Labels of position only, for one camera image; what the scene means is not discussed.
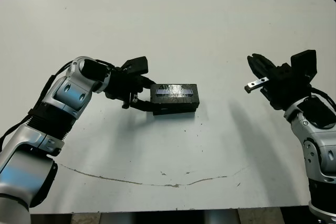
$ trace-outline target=black robot arm segment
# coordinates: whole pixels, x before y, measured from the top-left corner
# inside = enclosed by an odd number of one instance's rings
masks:
[[[336,223],[336,104],[310,85],[317,74],[316,51],[292,56],[291,66],[284,63],[276,67],[257,54],[247,59],[259,79],[246,85],[245,90],[250,93],[261,88],[274,109],[284,110],[285,119],[302,145],[311,212],[326,223]]]

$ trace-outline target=silver robot arm segment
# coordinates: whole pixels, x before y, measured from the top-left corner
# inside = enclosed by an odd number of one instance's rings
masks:
[[[284,117],[302,145],[311,195],[309,209],[320,220],[336,223],[336,123],[328,122],[335,112],[312,96],[294,103]]]
[[[0,223],[30,223],[29,207],[47,196],[56,176],[63,139],[89,103],[110,81],[110,68],[78,57],[41,103],[32,109],[0,153]]]

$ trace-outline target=white table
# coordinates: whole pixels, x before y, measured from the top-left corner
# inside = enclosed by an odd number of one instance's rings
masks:
[[[158,117],[94,94],[32,213],[306,205],[300,143],[282,111],[244,91],[256,79],[246,57],[280,65],[315,49],[312,83],[335,99],[335,17],[333,0],[0,0],[0,132],[77,56],[147,56],[148,77],[200,94],[195,115]]]

